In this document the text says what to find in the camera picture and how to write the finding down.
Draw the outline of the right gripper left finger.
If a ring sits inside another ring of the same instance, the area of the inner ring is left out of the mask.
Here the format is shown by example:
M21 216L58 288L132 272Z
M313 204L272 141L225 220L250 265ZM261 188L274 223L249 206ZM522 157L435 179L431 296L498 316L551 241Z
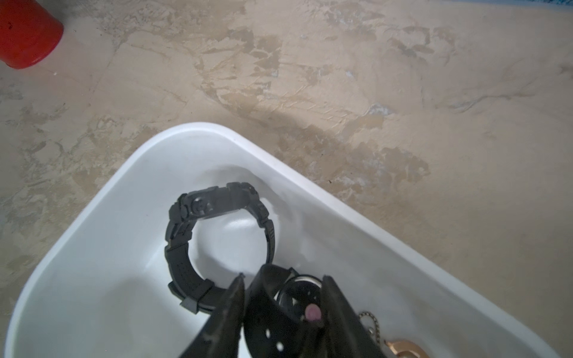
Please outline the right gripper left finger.
M219 306L181 353L180 358L238 357L245 311L244 275L239 274L222 296Z

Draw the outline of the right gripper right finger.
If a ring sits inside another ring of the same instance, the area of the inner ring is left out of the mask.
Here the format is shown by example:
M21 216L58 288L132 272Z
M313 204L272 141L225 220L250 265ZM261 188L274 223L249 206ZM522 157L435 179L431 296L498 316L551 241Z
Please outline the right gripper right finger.
M386 357L328 275L322 279L321 304L327 357Z

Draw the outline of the silver chain pocket watch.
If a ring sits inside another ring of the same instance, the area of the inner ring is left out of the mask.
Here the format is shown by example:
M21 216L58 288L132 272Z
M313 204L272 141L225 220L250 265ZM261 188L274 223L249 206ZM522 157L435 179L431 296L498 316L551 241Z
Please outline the silver chain pocket watch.
M374 340L377 346L381 345L381 334L380 334L380 325L378 323L377 317L369 312L369 311L361 311L358 313L358 318L363 323L364 328L368 332L368 335ZM371 324L367 325L364 323L364 320L368 319Z

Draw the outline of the rose gold white strap watch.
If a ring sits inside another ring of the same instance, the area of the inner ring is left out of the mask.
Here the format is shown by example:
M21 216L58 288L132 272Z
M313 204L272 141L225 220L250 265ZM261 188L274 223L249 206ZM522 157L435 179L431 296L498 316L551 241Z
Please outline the rose gold white strap watch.
M396 357L429 358L420 346L408 340L393 342L386 340L384 344Z

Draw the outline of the black watch with strap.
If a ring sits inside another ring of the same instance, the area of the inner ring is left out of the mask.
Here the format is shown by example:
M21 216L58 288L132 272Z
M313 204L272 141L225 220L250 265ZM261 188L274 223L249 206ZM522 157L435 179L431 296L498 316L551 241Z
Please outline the black watch with strap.
M322 281L261 267L247 290L243 330L252 357L323 357Z

